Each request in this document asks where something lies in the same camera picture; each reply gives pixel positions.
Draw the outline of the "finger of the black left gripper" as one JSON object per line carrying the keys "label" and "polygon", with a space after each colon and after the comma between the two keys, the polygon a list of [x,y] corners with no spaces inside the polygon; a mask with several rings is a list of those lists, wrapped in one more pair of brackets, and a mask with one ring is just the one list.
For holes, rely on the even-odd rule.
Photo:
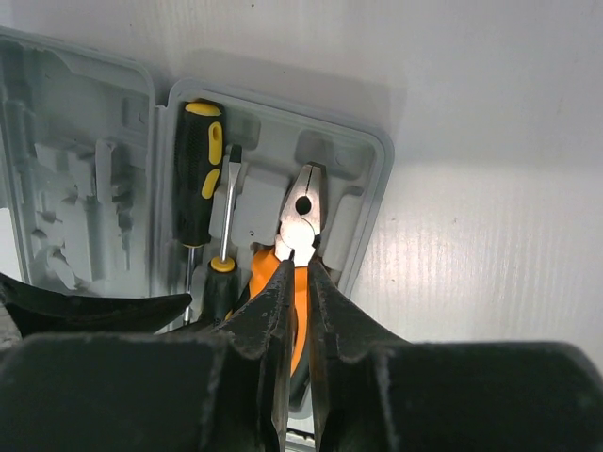
{"label": "finger of the black left gripper", "polygon": [[154,333],[181,315],[191,302],[187,293],[142,299],[65,295],[1,276],[1,303],[22,334]]}

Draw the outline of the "grey plastic tool case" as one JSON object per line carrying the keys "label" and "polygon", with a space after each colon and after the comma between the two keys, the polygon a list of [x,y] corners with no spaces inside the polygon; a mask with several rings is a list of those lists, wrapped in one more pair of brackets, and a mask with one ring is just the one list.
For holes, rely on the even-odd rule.
{"label": "grey plastic tool case", "polygon": [[[173,150],[181,112],[198,100],[223,108],[225,149],[210,241],[197,250],[187,293],[187,248],[174,234]],[[229,244],[237,301],[253,256],[274,246],[287,193],[309,162],[325,176],[324,227],[308,270],[322,264],[348,298],[393,166],[385,133],[199,80],[158,89],[132,60],[1,32],[1,183],[22,272],[16,281],[98,298],[187,293],[189,306],[156,333],[214,330],[249,302],[216,326],[202,314],[208,265],[220,253],[233,144],[242,147]]]}

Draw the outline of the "flathead screwdriver black yellow handle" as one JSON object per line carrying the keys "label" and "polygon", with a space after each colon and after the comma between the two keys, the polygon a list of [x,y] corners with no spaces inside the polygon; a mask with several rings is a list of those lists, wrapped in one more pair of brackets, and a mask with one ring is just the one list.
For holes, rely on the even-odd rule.
{"label": "flathead screwdriver black yellow handle", "polygon": [[236,186],[242,167],[242,147],[233,144],[230,149],[220,253],[208,265],[204,284],[202,314],[207,322],[219,325],[234,310],[238,300],[238,266],[229,254],[230,236],[236,204]]}

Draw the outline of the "orange black handled pliers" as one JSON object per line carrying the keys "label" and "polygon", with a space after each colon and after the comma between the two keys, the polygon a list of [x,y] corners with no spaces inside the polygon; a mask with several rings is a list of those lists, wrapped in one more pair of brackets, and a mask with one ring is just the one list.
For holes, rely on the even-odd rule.
{"label": "orange black handled pliers", "polygon": [[324,168],[315,162],[302,166],[289,189],[279,217],[274,246],[259,250],[252,259],[252,275],[235,307],[242,307],[257,296],[284,260],[295,266],[294,339],[290,370],[289,408],[302,408],[309,387],[308,349],[308,265],[314,258],[324,227],[322,194]]}

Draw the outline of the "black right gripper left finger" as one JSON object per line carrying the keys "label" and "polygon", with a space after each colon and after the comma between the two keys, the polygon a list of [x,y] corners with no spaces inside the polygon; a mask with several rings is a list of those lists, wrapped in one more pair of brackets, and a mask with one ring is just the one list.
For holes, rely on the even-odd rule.
{"label": "black right gripper left finger", "polygon": [[1,353],[5,451],[282,451],[294,267],[212,331],[22,334]]}

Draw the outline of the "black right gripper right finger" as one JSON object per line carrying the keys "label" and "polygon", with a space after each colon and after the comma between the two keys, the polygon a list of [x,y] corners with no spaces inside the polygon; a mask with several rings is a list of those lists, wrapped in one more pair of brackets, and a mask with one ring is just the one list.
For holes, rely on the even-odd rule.
{"label": "black right gripper right finger", "polygon": [[602,378],[562,342],[412,344],[308,270],[320,451],[598,451]]}

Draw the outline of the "phillips screwdriver black yellow handle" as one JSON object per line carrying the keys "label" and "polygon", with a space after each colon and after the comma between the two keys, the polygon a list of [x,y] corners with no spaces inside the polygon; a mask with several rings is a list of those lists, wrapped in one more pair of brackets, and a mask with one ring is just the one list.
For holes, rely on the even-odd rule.
{"label": "phillips screwdriver black yellow handle", "polygon": [[213,199],[224,155],[224,111],[207,101],[186,104],[177,123],[173,163],[174,234],[187,248],[185,289],[191,292],[197,250],[210,241]]}

